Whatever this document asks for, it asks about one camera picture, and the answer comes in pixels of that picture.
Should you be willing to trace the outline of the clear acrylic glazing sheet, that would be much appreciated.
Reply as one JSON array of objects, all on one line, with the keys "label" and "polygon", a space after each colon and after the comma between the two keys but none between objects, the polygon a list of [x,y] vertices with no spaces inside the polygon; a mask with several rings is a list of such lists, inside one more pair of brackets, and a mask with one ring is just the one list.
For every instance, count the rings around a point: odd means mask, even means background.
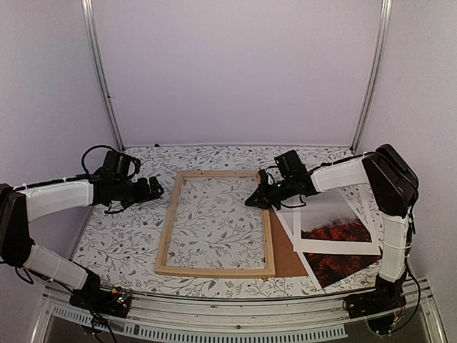
[{"label": "clear acrylic glazing sheet", "polygon": [[255,177],[184,177],[166,266],[263,269],[262,211],[247,207]]}]

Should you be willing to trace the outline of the white mat board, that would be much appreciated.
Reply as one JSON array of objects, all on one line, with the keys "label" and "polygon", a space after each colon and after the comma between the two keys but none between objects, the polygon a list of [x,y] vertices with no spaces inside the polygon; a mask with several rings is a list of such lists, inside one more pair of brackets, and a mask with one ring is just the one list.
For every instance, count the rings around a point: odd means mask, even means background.
[{"label": "white mat board", "polygon": [[305,199],[293,210],[293,250],[317,254],[381,254],[364,185]]}]

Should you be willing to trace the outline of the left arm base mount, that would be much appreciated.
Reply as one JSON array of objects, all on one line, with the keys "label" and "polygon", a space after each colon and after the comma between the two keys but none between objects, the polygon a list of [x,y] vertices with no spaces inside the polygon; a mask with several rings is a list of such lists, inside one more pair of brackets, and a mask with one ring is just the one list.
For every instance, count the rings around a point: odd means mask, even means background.
[{"label": "left arm base mount", "polygon": [[90,274],[81,289],[72,291],[69,304],[125,319],[131,307],[131,293],[121,287],[103,290],[99,276]]}]

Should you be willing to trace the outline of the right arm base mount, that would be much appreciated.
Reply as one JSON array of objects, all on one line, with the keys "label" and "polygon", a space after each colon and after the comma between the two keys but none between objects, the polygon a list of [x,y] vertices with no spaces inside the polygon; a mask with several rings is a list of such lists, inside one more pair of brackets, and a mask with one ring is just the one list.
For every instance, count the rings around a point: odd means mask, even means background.
[{"label": "right arm base mount", "polygon": [[406,305],[403,283],[404,279],[388,282],[377,276],[373,291],[348,295],[343,300],[343,309],[348,312],[351,319],[399,309],[398,314],[390,312],[385,316],[368,320],[368,328],[374,334],[391,334],[403,316]]}]

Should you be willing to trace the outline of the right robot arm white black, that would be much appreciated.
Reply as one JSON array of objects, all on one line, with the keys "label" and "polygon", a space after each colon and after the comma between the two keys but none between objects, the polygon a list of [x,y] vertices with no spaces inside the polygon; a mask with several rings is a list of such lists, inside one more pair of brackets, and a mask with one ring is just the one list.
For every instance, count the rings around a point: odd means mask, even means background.
[{"label": "right robot arm white black", "polygon": [[359,184],[370,186],[383,219],[382,262],[378,279],[386,282],[369,297],[377,312],[385,311],[397,298],[390,285],[407,271],[407,258],[414,229],[413,208],[418,199],[419,181],[401,155],[390,144],[375,151],[322,163],[307,170],[294,150],[275,158],[282,181],[270,182],[265,169],[258,171],[260,182],[245,201],[248,207],[280,209],[283,201],[294,196],[311,197],[334,189]]}]

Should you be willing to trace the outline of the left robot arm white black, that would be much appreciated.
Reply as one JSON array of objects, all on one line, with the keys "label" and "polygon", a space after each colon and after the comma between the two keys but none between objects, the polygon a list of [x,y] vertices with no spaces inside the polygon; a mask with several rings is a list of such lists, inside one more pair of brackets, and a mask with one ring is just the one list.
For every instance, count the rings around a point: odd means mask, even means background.
[{"label": "left robot arm white black", "polygon": [[91,310],[106,304],[100,278],[69,260],[65,248],[90,208],[119,204],[129,207],[158,199],[164,192],[156,177],[81,174],[38,184],[1,185],[1,262],[38,274],[79,291]]}]

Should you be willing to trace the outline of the light wooden picture frame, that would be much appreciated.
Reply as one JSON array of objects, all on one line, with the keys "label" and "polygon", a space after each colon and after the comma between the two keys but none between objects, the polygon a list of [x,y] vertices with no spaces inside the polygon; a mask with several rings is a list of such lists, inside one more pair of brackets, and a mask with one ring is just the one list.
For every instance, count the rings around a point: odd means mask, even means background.
[{"label": "light wooden picture frame", "polygon": [[159,245],[156,258],[155,272],[160,275],[177,277],[217,278],[217,279],[249,279],[269,278],[275,275],[275,263],[273,254],[273,241],[271,236],[271,223],[269,212],[262,210],[263,218],[263,242],[265,250],[265,267],[263,269],[202,269],[182,268],[166,266],[167,251],[171,237],[174,215],[181,192],[181,184],[184,177],[255,177],[259,181],[257,171],[253,170],[222,170],[222,171],[180,171],[177,174],[171,193],[169,207],[166,214],[164,231]]}]

